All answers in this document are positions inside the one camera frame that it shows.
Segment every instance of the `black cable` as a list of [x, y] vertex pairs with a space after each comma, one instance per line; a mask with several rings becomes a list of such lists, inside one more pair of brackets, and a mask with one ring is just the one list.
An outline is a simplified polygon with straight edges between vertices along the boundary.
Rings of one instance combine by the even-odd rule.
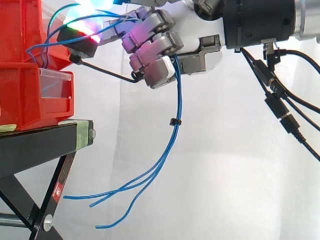
[[[255, 76], [257, 77], [259, 83], [261, 86], [263, 86], [263, 90], [266, 92], [267, 98], [265, 99], [265, 102], [269, 106], [269, 108], [272, 110], [274, 115], [277, 119], [280, 119], [280, 123], [284, 127], [284, 129], [287, 131], [288, 134], [292, 134], [299, 143], [305, 146], [305, 148], [320, 162], [320, 155], [307, 143], [306, 138], [303, 136], [303, 134], [299, 131], [300, 125], [295, 119], [295, 117], [290, 114], [288, 108], [285, 106], [281, 98], [284, 98], [289, 105], [293, 107], [294, 110], [296, 110], [308, 123], [310, 123], [313, 127], [315, 127], [318, 131], [320, 131], [320, 127], [314, 123], [308, 116], [306, 116], [288, 97], [294, 97], [295, 99], [298, 99], [299, 102], [305, 102], [304, 100], [298, 98], [293, 93], [291, 93], [283, 84], [282, 82], [277, 78], [277, 76], [274, 74], [274, 72], [271, 72], [268, 70], [267, 66], [265, 64], [259, 64], [259, 60], [255, 60], [250, 53], [248, 53], [245, 49], [241, 49], [242, 54], [244, 55], [245, 59], [249, 63], [251, 69], [253, 70]], [[271, 89], [274, 92], [281, 91], [281, 94], [279, 93], [272, 93], [270, 94], [268, 89], [266, 88], [264, 82], [267, 84], [271, 79], [269, 77], [272, 77], [273, 81], [271, 81]]]
[[119, 75], [119, 74], [116, 74], [116, 73], [114, 73], [114, 72], [112, 72], [112, 71], [108, 71], [108, 70], [102, 69], [102, 68], [100, 68], [100, 67], [97, 67], [97, 66], [95, 66], [95, 65], [92, 65], [92, 64], [90, 64], [90, 63], [88, 63], [88, 62], [85, 62], [85, 61], [81, 61], [80, 65], [86, 66], [86, 67], [91, 68], [91, 69], [96, 70], [96, 71], [99, 71], [99, 72], [101, 72], [101, 73], [103, 73], [103, 74], [108, 74], [108, 75], [110, 75], [110, 76], [113, 76], [113, 77], [115, 77], [115, 78], [124, 80], [124, 81], [129, 82], [129, 83], [132, 83], [132, 84], [136, 84], [136, 83], [139, 82], [139, 81], [137, 81], [137, 80], [133, 80], [133, 79], [130, 79], [130, 78], [128, 78], [128, 77], [125, 77], [125, 76], [121, 76], [121, 75]]
[[304, 141], [303, 146], [320, 162], [320, 155], [307, 143], [307, 141]]
[[283, 51], [286, 55], [295, 55], [295, 56], [298, 56], [298, 57], [306, 60], [320, 74], [320, 65], [315, 60], [313, 60], [311, 57], [309, 57], [307, 54], [300, 52], [300, 51], [296, 51], [296, 50], [284, 49], [284, 50], [280, 50], [280, 51]]
[[241, 48], [240, 51], [245, 54], [252, 62], [255, 61], [255, 58], [250, 54], [250, 52], [248, 52], [246, 49]]
[[268, 91], [267, 87], [264, 85], [262, 80], [257, 76], [257, 74], [256, 74], [256, 72], [254, 70], [254, 68], [255, 68], [255, 66], [254, 66], [255, 59], [254, 59], [254, 57], [247, 50], [245, 50], [244, 48], [241, 48], [241, 52], [242, 52], [244, 58], [246, 59], [246, 61], [248, 62], [250, 68], [252, 69], [252, 71], [253, 71], [255, 77], [257, 78], [259, 84], [261, 85], [265, 95], [268, 96], [270, 94], [270, 92]]
[[300, 108], [298, 108], [290, 99], [284, 99], [301, 117], [304, 118], [309, 124], [311, 124], [315, 129], [320, 132], [320, 126], [312, 121]]
[[284, 89], [285, 93], [289, 98], [297, 102], [298, 104], [301, 104], [302, 106], [316, 112], [317, 114], [320, 114], [320, 108], [312, 105], [311, 103], [303, 100], [302, 98], [298, 97], [297, 95], [293, 94], [277, 77], [275, 79]]
[[114, 73], [112, 71], [108, 71], [106, 69], [103, 69], [103, 68], [100, 68], [98, 66], [92, 65], [92, 64], [90, 64], [88, 62], [82, 61], [81, 57], [78, 56], [78, 55], [71, 54], [70, 57], [69, 57], [69, 60], [74, 64], [86, 66], [88, 68], [91, 68], [91, 69], [96, 70], [98, 72], [101, 72], [103, 74], [108, 74], [108, 75], [110, 75], [112, 77], [124, 80], [124, 81], [132, 83], [132, 84], [136, 84], [136, 83], [138, 83], [138, 82], [140, 82], [142, 80], [142, 76], [140, 74], [138, 74], [138, 73], [132, 73], [131, 76], [132, 76], [133, 79], [130, 79], [128, 77], [121, 76], [121, 75], [119, 75], [117, 73]]

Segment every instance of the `stacked red bins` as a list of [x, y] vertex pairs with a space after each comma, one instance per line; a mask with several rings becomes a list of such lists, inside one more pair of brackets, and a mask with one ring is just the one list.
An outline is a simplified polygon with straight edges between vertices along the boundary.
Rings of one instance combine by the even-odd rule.
[[52, 126], [71, 117], [73, 74], [59, 72], [70, 64], [68, 50], [52, 47], [48, 69], [38, 67], [41, 48], [32, 51], [38, 64], [26, 53], [47, 36], [41, 0], [0, 0], [0, 16], [0, 132]]

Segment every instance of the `cable tie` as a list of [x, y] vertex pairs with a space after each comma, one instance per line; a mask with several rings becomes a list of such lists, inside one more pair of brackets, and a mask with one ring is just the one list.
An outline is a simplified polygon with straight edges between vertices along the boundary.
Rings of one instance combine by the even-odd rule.
[[181, 126], [182, 121], [176, 118], [171, 118], [170, 120], [170, 126], [175, 126], [175, 125], [179, 125]]

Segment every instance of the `red label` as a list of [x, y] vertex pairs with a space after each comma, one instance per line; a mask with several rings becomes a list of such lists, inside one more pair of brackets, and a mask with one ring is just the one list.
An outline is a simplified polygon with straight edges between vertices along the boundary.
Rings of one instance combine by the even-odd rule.
[[52, 198], [55, 200], [56, 203], [59, 203], [63, 189], [64, 186], [60, 182], [57, 182], [52, 194]]

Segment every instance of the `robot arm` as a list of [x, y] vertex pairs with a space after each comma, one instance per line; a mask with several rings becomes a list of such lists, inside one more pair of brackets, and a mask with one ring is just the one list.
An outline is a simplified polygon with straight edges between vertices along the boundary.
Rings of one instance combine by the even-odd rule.
[[118, 24], [102, 35], [100, 44], [121, 39], [123, 48], [131, 54], [133, 71], [143, 75], [153, 89], [175, 80], [168, 56], [177, 53], [182, 74], [209, 71], [222, 58], [223, 19], [200, 18], [193, 2], [178, 1], [158, 9], [142, 6], [128, 16], [140, 21]]
[[275, 61], [274, 42], [286, 41], [291, 36], [299, 40], [317, 37], [320, 42], [319, 0], [131, 0], [124, 3], [143, 5], [127, 14], [139, 21], [123, 22], [111, 28], [102, 35], [100, 44], [121, 39], [123, 48], [131, 54], [133, 72], [143, 76], [153, 89], [175, 80], [169, 57], [173, 54], [178, 56], [182, 74], [194, 74], [213, 69], [222, 59], [223, 46], [240, 50], [265, 44], [268, 61]]

